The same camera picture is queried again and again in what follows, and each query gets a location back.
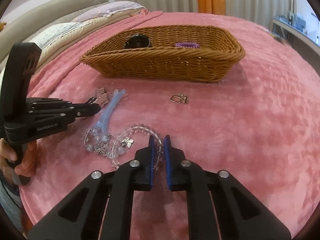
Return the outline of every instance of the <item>brown woven basket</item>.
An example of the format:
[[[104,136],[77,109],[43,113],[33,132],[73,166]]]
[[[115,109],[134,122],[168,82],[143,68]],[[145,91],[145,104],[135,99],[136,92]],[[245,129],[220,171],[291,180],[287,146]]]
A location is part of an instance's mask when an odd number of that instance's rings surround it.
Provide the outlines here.
[[[153,47],[123,49],[135,33],[148,36]],[[175,43],[185,41],[197,42],[200,48],[175,47]],[[224,29],[165,25],[117,33],[87,51],[80,60],[106,77],[217,82],[244,56],[244,48]]]

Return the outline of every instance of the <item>silver butterfly charm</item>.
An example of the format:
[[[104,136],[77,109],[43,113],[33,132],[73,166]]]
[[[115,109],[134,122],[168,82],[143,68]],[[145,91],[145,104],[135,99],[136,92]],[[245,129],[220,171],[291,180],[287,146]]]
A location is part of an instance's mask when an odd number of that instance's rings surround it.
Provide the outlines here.
[[[123,147],[127,146],[128,148],[130,148],[134,140],[130,139],[129,137],[125,137],[120,142],[121,142],[121,146]]]

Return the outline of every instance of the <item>silver bolt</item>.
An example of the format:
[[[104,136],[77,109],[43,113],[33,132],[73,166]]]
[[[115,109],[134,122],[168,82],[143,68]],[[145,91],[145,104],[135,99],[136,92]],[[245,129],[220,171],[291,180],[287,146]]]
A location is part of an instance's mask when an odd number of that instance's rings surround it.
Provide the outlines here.
[[[138,160],[132,160],[129,164],[131,167],[138,167],[140,165],[140,162]]]
[[[220,172],[219,172],[219,176],[222,177],[222,178],[227,178],[227,177],[229,177],[229,172],[227,172],[227,171],[220,171]]]
[[[93,179],[98,179],[101,177],[101,175],[102,175],[102,173],[100,171],[94,171],[93,173],[91,173],[91,177]]]
[[[191,165],[191,161],[183,160],[183,161],[181,162],[181,165],[182,165],[183,167],[189,167],[189,166]]]

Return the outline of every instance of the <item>bed headboard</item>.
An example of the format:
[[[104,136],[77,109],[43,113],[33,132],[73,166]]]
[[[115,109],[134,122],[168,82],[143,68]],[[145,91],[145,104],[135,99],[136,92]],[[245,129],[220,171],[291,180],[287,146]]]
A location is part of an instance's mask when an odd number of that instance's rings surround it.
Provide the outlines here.
[[[105,2],[108,0],[52,0],[26,12],[0,32],[0,62],[9,54],[15,42],[24,41],[65,15]]]

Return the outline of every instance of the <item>folded blanket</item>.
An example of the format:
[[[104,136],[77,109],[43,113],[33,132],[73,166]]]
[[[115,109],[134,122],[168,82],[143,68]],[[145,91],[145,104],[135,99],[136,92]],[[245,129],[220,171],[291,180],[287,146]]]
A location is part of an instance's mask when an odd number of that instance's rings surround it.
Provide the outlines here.
[[[219,83],[104,78],[79,57],[129,28],[170,24],[215,25],[229,30],[247,55]],[[230,171],[294,236],[320,201],[320,78],[302,57],[263,27],[235,17],[152,12],[107,26],[65,50],[33,78],[29,96],[86,101],[95,88],[126,89],[109,131],[144,123],[170,134],[174,147],[203,169]],[[187,104],[170,102],[176,93]],[[83,148],[99,116],[78,119],[67,131],[39,140],[37,174],[21,187],[27,214],[36,223],[94,170],[113,170],[108,159]],[[137,135],[120,161],[133,158],[148,138]],[[131,239],[187,239],[186,195],[171,193],[164,171],[155,189],[134,197]]]

